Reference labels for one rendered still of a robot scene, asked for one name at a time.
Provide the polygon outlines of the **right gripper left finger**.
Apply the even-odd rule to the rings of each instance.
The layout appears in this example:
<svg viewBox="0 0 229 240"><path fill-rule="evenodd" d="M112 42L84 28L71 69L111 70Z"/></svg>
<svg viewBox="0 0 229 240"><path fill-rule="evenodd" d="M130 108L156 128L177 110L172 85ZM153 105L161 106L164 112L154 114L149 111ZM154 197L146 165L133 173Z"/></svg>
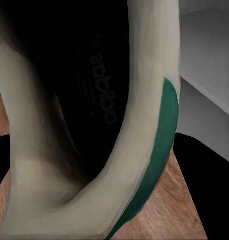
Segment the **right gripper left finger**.
<svg viewBox="0 0 229 240"><path fill-rule="evenodd" d="M0 137L0 185L10 170L10 134Z"/></svg>

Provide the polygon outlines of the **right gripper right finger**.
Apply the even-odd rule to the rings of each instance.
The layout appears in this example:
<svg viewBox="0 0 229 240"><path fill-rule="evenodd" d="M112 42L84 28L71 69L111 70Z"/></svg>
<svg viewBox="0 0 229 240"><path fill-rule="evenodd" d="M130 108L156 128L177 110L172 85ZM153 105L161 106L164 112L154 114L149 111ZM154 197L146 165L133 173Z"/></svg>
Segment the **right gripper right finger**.
<svg viewBox="0 0 229 240"><path fill-rule="evenodd" d="M173 144L208 240L229 240L229 161L182 133Z"/></svg>

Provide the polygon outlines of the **gym shoe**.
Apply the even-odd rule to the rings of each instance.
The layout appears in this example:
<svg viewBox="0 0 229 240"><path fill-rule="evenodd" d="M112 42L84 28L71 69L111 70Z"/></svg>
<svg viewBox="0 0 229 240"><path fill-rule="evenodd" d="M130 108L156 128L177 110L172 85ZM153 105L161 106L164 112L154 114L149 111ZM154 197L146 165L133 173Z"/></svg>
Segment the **gym shoe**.
<svg viewBox="0 0 229 240"><path fill-rule="evenodd" d="M0 0L10 186L0 240L110 240L178 126L179 0Z"/></svg>

